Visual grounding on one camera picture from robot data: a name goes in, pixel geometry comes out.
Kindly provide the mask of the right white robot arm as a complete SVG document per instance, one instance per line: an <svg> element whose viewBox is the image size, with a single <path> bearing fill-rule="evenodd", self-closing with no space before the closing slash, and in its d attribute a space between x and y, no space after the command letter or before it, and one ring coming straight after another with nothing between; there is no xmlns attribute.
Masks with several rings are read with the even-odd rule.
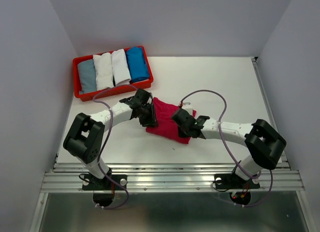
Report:
<svg viewBox="0 0 320 232"><path fill-rule="evenodd" d="M256 178L262 169L274 170L287 145L286 140L265 120L238 124L221 122L208 116L195 119L188 111L180 108L172 120L178 126L180 137L220 139L236 167L230 174L232 185L241 187ZM228 148L227 142L246 147L248 157L238 162Z"/></svg>

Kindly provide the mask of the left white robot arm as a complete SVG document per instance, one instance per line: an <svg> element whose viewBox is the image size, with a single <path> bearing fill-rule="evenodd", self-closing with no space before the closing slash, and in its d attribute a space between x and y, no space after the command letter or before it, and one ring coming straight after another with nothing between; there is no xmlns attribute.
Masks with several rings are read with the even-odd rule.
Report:
<svg viewBox="0 0 320 232"><path fill-rule="evenodd" d="M158 125L153 96L144 89L137 89L133 96L121 99L101 112L77 114L66 134L63 148L85 166L101 189L111 184L111 169L101 159L104 133L109 136L111 128L135 118L142 127Z"/></svg>

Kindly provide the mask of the pink t-shirt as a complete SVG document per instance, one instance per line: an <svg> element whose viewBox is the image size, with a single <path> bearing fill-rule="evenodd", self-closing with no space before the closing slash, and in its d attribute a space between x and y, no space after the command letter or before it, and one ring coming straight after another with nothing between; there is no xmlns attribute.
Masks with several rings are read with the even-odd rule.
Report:
<svg viewBox="0 0 320 232"><path fill-rule="evenodd" d="M179 137L178 126L171 119L171 116L176 110L179 109L178 106L173 104L168 104L161 101L159 98L153 98L153 104L155 106L155 115L158 122L157 127L147 127L145 131L147 133L161 136L181 144L189 144L190 137Z"/></svg>

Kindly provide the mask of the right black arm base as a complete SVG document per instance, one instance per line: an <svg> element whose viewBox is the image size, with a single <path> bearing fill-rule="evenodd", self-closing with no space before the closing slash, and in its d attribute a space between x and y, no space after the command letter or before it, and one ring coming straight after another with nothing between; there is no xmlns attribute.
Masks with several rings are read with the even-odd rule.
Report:
<svg viewBox="0 0 320 232"><path fill-rule="evenodd" d="M250 179L242 179L235 174L234 169L232 173L216 173L214 175L213 182L211 183L212 188L220 192L226 192L229 190L240 190L240 189L259 189L260 183L254 183Z"/></svg>

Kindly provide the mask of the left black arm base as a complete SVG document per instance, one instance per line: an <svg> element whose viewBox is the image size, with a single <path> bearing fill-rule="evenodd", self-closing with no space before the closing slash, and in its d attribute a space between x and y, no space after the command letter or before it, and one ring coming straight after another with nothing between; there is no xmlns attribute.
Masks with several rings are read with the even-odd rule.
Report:
<svg viewBox="0 0 320 232"><path fill-rule="evenodd" d="M106 177L103 179L98 179L89 173L81 173L79 179L82 181L82 190L84 191L103 191L103 190L123 190L120 186L115 185L113 182L109 181ZM121 185L121 180L125 180L125 184L122 185L127 188L127 175L125 174L114 174L111 178L118 184Z"/></svg>

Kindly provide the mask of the red plastic tray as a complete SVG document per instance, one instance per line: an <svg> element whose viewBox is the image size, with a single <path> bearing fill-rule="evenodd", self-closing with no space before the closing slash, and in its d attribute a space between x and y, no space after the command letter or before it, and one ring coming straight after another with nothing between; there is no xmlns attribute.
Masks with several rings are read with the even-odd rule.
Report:
<svg viewBox="0 0 320 232"><path fill-rule="evenodd" d="M143 51L143 57L148 69L149 78L146 80L139 81L136 83L131 83L131 84L136 88L146 89L152 86L152 82L154 81L154 78L153 78L152 70L150 68L148 57L147 57L144 46L138 46L138 48L141 48ZM95 95L101 92L101 91L96 91L92 93L84 93L84 94L80 93L82 86L81 86L80 77L79 77L78 64L80 62L83 62L92 58L93 58L93 55L88 55L88 56L74 58L72 61L74 96L76 98L81 99L83 102L92 100ZM132 92L133 90L134 88L129 85L122 85L122 86L119 86L118 88L107 89L106 92L103 92L102 95L98 95L97 98L103 98L103 97L109 97L109 96L114 96L118 94L128 93L128 92Z"/></svg>

